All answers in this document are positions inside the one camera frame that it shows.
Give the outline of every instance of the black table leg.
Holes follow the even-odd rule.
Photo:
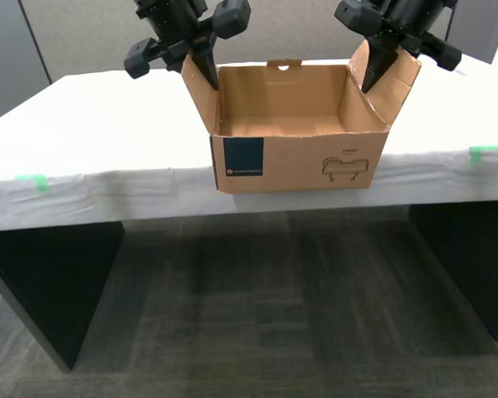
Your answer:
[[[63,371],[81,349],[121,222],[0,231],[0,294]]]
[[[498,201],[414,205],[409,215],[498,341]]]

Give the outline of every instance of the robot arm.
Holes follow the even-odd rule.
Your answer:
[[[369,43],[362,91],[371,90],[397,60],[398,46],[412,56],[430,56],[443,69],[456,69],[461,51],[427,31],[444,7],[454,8],[456,3],[457,0],[343,0],[335,17]]]
[[[229,39],[247,29],[251,7],[248,0],[223,0],[214,15],[198,19],[207,11],[205,0],[134,0],[140,19],[147,19],[159,37],[135,44],[125,59],[125,70],[137,79],[149,72],[149,63],[162,58],[166,69],[181,72],[184,59],[192,59],[214,89],[219,88],[213,49],[216,39]]]

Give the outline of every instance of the cardboard box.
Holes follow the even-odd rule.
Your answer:
[[[421,64],[398,60],[361,92],[369,45],[348,65],[221,66],[215,91],[187,58],[183,79],[210,133],[225,193],[367,188]]]

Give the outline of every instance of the gray carpet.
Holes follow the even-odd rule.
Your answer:
[[[72,373],[0,298],[0,397],[498,398],[498,346],[403,208],[126,229]]]

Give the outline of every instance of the table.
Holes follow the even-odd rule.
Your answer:
[[[489,209],[489,219],[474,217],[475,230],[498,221],[493,69],[470,57],[453,73],[421,61],[368,190],[217,193],[208,133],[179,75],[152,70],[131,80],[111,71],[57,81],[0,118],[0,293],[56,364],[71,369],[124,235],[121,221],[412,204],[412,219],[498,338],[498,311],[489,316],[498,297],[484,300],[498,274],[479,290],[485,258],[465,259],[470,281],[458,279],[466,269],[445,264],[459,264],[457,248],[476,243],[464,234],[468,225],[438,239],[449,221],[455,231],[476,211]],[[481,243],[497,233],[487,230]],[[469,286],[480,293],[469,296]]]

